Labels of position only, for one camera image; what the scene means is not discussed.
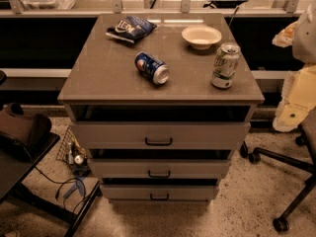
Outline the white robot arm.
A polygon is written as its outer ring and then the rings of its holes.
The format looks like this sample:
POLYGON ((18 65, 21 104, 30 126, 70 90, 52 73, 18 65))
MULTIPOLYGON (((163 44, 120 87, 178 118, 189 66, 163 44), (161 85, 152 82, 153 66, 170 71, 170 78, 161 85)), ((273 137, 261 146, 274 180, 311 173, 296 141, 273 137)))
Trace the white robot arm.
POLYGON ((291 45, 293 57, 304 63, 297 72, 287 72, 276 108, 273 128, 288 132, 297 128, 316 107, 316 1, 297 21, 275 35, 273 44, 291 45))

